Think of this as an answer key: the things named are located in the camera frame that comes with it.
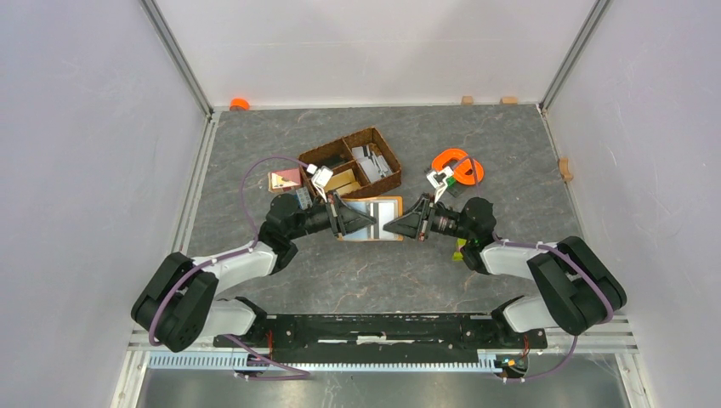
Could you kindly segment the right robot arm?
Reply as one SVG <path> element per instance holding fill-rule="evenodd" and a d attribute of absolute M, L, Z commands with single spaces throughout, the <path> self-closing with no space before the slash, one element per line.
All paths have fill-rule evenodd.
<path fill-rule="evenodd" d="M 579 336 L 627 304 L 620 282 L 581 237 L 522 243 L 500 238 L 496 226 L 493 205 L 484 198 L 472 197 L 455 211 L 424 194 L 383 228 L 418 241 L 429 233 L 461 239 L 462 261 L 474 272 L 533 281 L 537 296 L 505 303 L 491 323 L 491 336 L 503 347 L 537 328 L 558 327 Z"/>

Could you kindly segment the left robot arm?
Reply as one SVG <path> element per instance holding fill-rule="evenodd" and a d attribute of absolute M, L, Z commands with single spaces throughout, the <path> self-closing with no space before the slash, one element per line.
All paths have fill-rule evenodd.
<path fill-rule="evenodd" d="M 246 245 L 205 257 L 167 255 L 134 303 L 131 317 L 147 330 L 150 345 L 175 353 L 199 337 L 226 334 L 257 346 L 266 338 L 266 322 L 248 301 L 223 298 L 222 293 L 286 268 L 298 253 L 297 238 L 324 230 L 343 237 L 376 222 L 336 192 L 306 209 L 294 195 L 278 195 Z"/>

